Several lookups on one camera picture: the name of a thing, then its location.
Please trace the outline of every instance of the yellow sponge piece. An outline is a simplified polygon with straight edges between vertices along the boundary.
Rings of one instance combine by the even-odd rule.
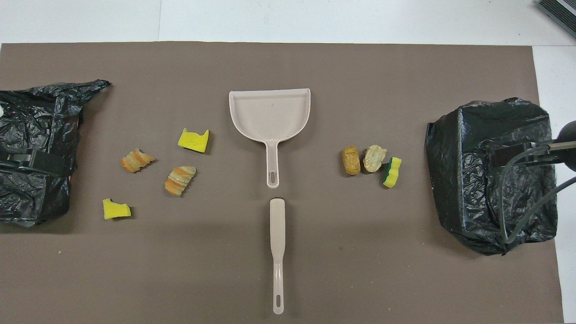
[[[397,157],[393,157],[388,162],[388,167],[386,168],[386,173],[384,173],[384,179],[382,180],[382,184],[388,188],[392,188],[396,181],[398,181],[398,174],[400,169],[400,164],[402,163],[402,159],[398,159]]]
[[[109,198],[102,200],[104,205],[104,219],[109,220],[114,217],[128,217],[132,216],[130,207],[126,204],[117,204],[112,202]]]
[[[206,130],[204,135],[198,135],[191,131],[188,132],[186,129],[184,129],[182,131],[182,135],[180,135],[180,139],[178,140],[178,146],[204,153],[206,152],[209,133],[210,132]]]

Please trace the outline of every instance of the white table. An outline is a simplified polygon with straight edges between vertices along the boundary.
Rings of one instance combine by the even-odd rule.
[[[532,46],[540,105],[550,113],[554,136],[576,120],[576,39],[532,0],[3,0],[0,17],[0,44],[197,40]],[[559,183],[574,175],[564,165],[556,170]],[[576,240],[571,238],[576,211],[570,208],[575,195],[576,187],[558,195],[555,240],[566,322],[576,322]]]

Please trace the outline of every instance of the black plastic bag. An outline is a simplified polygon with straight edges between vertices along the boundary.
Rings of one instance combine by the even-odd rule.
[[[82,109],[109,85],[96,80],[0,91],[0,144],[5,149],[37,149],[63,162],[60,176],[0,168],[0,223],[30,227],[68,211]]]
[[[556,235],[556,199],[536,212],[510,244],[499,226],[502,167],[491,165],[496,149],[551,139],[548,114],[518,98],[474,101],[428,125],[426,155],[440,224],[462,244],[484,255],[506,254],[522,243]],[[506,228],[556,185],[554,166],[513,166],[504,175]]]

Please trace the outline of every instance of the brown tabletop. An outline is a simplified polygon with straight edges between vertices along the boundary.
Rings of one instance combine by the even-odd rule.
[[[472,100],[538,102],[530,47],[375,44],[3,44],[0,89],[105,79],[85,110],[70,211],[0,226],[3,323],[562,322],[553,241],[504,257],[438,223],[426,123]],[[304,130],[264,145],[232,124],[228,92],[310,88]],[[210,130],[205,154],[177,141]],[[348,177],[340,152],[403,159]],[[140,148],[158,161],[131,174]],[[182,197],[171,169],[198,168]],[[286,200],[285,312],[272,312],[268,202]],[[102,199],[133,216],[104,220]]]

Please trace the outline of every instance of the dustpan pan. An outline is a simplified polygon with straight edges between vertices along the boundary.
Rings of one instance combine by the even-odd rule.
[[[266,183],[280,185],[278,143],[298,134],[310,115],[310,89],[230,91],[230,115],[236,129],[266,146]]]

